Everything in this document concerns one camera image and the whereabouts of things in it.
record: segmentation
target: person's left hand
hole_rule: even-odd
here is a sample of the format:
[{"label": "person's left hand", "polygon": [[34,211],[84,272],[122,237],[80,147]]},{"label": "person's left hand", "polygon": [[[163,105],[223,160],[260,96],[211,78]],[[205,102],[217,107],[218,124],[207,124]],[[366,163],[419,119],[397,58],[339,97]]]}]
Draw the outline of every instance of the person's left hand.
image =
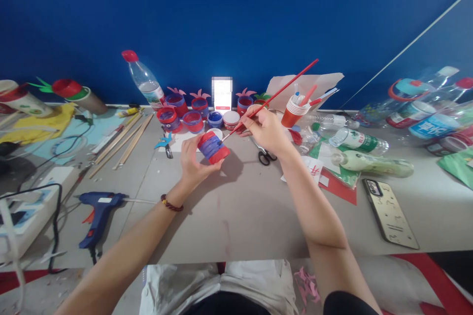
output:
[{"label": "person's left hand", "polygon": [[204,133],[196,135],[191,139],[182,142],[181,165],[182,165],[182,182],[194,189],[203,180],[205,180],[212,172],[220,170],[223,159],[214,165],[202,165],[197,162],[196,151],[197,144]]}]

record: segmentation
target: hand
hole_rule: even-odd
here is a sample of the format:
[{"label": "hand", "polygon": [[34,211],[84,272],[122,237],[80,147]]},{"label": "hand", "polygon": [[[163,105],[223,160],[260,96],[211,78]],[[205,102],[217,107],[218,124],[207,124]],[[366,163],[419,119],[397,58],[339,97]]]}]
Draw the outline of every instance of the hand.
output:
[{"label": "hand", "polygon": [[253,135],[263,148],[278,157],[285,152],[291,152],[294,147],[284,133],[285,128],[274,113],[263,108],[256,116],[248,118],[250,114],[260,107],[260,105],[252,105],[248,108],[240,120],[249,131],[237,131],[238,135],[241,137]]},{"label": "hand", "polygon": [[196,135],[191,139],[182,142],[181,165],[182,178],[181,181],[191,189],[197,187],[212,172],[220,170],[223,160],[214,165],[202,165],[197,162],[196,151],[197,144],[204,133]]}]

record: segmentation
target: yellow cloth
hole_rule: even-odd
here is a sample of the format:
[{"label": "yellow cloth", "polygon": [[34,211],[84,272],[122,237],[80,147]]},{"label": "yellow cloth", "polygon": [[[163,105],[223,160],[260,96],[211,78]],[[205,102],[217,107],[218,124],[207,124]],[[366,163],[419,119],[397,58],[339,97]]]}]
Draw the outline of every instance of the yellow cloth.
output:
[{"label": "yellow cloth", "polygon": [[36,143],[39,141],[44,141],[46,139],[54,139],[63,133],[64,129],[70,123],[74,115],[74,104],[68,103],[62,106],[57,106],[54,108],[53,115],[45,118],[38,118],[34,116],[22,118],[18,120],[17,123],[13,126],[13,128],[26,128],[30,126],[48,126],[53,129],[58,129],[57,133],[54,133],[51,136],[50,131],[47,130],[39,130],[39,129],[20,129],[10,133],[5,134],[2,138],[0,138],[0,143],[5,141],[10,142],[19,142],[21,141],[21,145]]}]

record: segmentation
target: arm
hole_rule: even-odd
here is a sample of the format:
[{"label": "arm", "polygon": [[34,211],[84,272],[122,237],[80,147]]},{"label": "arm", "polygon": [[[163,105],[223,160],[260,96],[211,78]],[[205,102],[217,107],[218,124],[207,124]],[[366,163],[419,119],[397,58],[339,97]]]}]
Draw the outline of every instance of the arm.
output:
[{"label": "arm", "polygon": [[[202,134],[197,135],[182,144],[182,178],[166,195],[176,207],[183,205],[192,191],[222,166],[223,160],[211,166],[197,162],[197,143],[201,137]],[[97,262],[56,314],[111,314],[146,265],[175,215],[176,212],[162,203],[153,207]]]},{"label": "arm", "polygon": [[368,303],[381,314],[360,267],[348,245],[343,226],[319,186],[314,182],[299,153],[284,134],[276,115],[261,110],[255,119],[247,116],[256,108],[251,106],[242,121],[265,149],[276,153],[291,191],[296,212],[304,232],[322,301],[343,290]]}]

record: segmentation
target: white jar lid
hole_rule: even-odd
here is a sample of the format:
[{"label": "white jar lid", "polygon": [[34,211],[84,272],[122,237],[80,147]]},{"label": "white jar lid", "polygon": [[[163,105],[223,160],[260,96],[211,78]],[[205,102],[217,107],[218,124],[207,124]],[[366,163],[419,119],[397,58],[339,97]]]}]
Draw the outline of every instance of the white jar lid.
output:
[{"label": "white jar lid", "polygon": [[213,133],[217,136],[217,138],[219,138],[220,140],[223,139],[223,132],[218,129],[218,128],[211,128],[207,131],[207,133],[209,133],[210,131],[213,131]]},{"label": "white jar lid", "polygon": [[230,125],[237,124],[240,120],[240,115],[238,114],[238,112],[228,111],[224,113],[223,120],[225,121],[225,123]]}]

